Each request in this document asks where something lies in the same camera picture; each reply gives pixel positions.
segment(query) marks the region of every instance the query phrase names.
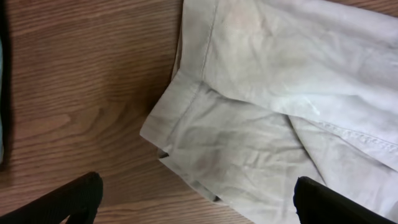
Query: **garment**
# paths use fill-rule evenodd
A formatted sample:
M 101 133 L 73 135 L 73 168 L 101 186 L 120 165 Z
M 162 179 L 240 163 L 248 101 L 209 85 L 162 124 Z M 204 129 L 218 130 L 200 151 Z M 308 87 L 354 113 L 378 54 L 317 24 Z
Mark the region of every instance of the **garment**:
M 322 0 L 186 0 L 181 48 L 141 135 L 202 195 L 298 223 L 308 176 L 398 221 L 398 19 Z

